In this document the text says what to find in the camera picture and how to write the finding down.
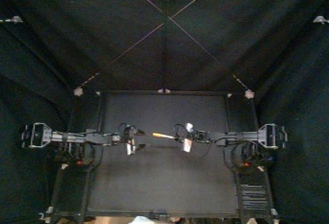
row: small object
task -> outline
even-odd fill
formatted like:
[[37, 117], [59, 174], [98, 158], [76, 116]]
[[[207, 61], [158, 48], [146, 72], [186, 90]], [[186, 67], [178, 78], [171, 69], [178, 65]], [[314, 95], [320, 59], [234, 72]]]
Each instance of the small object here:
[[278, 212], [275, 209], [271, 209], [271, 215], [278, 215]]
[[245, 97], [246, 97], [247, 99], [250, 99], [250, 98], [254, 97], [254, 92], [253, 92], [250, 89], [246, 90], [246, 95], [245, 95]]
[[329, 23], [329, 20], [326, 20], [325, 17], [322, 15], [320, 15], [313, 20], [313, 23], [321, 23], [324, 25], [324, 23]]
[[112, 139], [112, 145], [118, 145], [120, 142], [119, 134], [111, 134], [111, 139]]
[[190, 152], [190, 148], [191, 148], [191, 139], [188, 139], [188, 138], [186, 138], [184, 140], [183, 140], [183, 143], [182, 143], [182, 151], [184, 151], [184, 152]]
[[76, 96], [81, 96], [83, 95], [83, 88], [81, 87], [76, 87], [75, 90], [73, 90], [73, 93]]
[[257, 168], [259, 169], [261, 172], [265, 171], [263, 166], [257, 166]]
[[67, 167], [68, 167], [68, 164], [63, 163], [60, 168], [61, 168], [61, 170], [64, 170]]
[[187, 130], [190, 133], [192, 133], [192, 124], [186, 123], [186, 124], [184, 124], [184, 128], [186, 128], [186, 130]]
[[40, 212], [39, 215], [40, 215], [40, 218], [39, 219], [40, 220], [45, 220], [45, 214]]
[[23, 23], [23, 20], [21, 20], [21, 18], [19, 16], [15, 16], [12, 18], [12, 22], [15, 22], [15, 23]]
[[170, 90], [167, 88], [162, 88], [158, 90], [158, 93], [166, 93], [168, 94], [170, 93]]
[[170, 138], [170, 139], [175, 139], [175, 137], [172, 137], [172, 136], [166, 136], [166, 135], [162, 135], [162, 134], [158, 134], [158, 133], [152, 133], [152, 135], [155, 137], [166, 137], [166, 138]]

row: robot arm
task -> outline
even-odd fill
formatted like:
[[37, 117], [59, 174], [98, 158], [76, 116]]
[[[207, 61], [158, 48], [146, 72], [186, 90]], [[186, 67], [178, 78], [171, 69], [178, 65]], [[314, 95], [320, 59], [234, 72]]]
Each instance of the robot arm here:
[[136, 145], [135, 136], [143, 136], [146, 133], [136, 129], [134, 125], [124, 124], [122, 135], [119, 133], [103, 134], [95, 130], [85, 130], [85, 133], [64, 133], [51, 129], [45, 123], [36, 122], [25, 125], [21, 131], [21, 148], [43, 149], [51, 144], [59, 145], [61, 151], [69, 155], [76, 155], [83, 146], [88, 143], [99, 146], [115, 146], [119, 143], [127, 145], [127, 155], [136, 153], [143, 145]]

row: tent ceiling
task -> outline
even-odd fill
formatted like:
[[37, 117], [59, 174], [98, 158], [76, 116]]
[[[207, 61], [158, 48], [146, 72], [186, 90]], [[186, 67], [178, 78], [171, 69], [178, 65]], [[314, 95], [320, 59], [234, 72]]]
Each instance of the tent ceiling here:
[[243, 90], [326, 0], [11, 1], [72, 87]]

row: tent fabric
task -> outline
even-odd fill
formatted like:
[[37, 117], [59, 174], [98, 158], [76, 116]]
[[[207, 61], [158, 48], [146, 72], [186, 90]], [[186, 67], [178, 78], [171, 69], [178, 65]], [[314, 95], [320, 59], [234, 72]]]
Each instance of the tent fabric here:
[[328, 223], [329, 29], [313, 24], [328, 2], [0, 0], [0, 19], [24, 21], [0, 24], [0, 222], [36, 223], [47, 205], [45, 155], [16, 147], [16, 131], [35, 121], [64, 131], [73, 88], [99, 73], [84, 89], [245, 90], [234, 74], [261, 124], [289, 133], [271, 170], [281, 216]]
[[289, 133], [287, 148], [271, 171], [278, 211], [289, 223], [329, 219], [328, 44], [328, 28], [312, 25], [299, 33], [258, 105], [261, 121], [283, 124]]
[[[174, 15], [192, 0], [168, 0], [167, 7], [163, 0], [150, 1]], [[168, 22], [166, 47], [162, 27], [106, 70], [104, 66], [163, 22], [163, 13], [147, 0], [13, 0], [13, 3], [68, 72], [73, 87], [102, 71], [85, 87], [243, 90], [223, 67], [249, 87], [257, 88], [258, 79], [310, 23], [324, 1], [196, 0], [174, 19], [217, 61]]]

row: black wall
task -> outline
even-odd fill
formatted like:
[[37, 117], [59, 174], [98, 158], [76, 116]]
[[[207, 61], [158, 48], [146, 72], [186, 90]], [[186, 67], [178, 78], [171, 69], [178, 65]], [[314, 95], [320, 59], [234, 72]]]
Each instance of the black wall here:
[[329, 26], [310, 22], [259, 89], [266, 89], [258, 105], [261, 123], [283, 125], [289, 133], [287, 148], [271, 171], [275, 203], [287, 223], [329, 220], [328, 45]]
[[55, 171], [45, 151], [20, 148], [19, 129], [40, 121], [65, 130], [72, 97], [61, 71], [25, 24], [0, 25], [0, 60], [0, 223], [37, 223]]

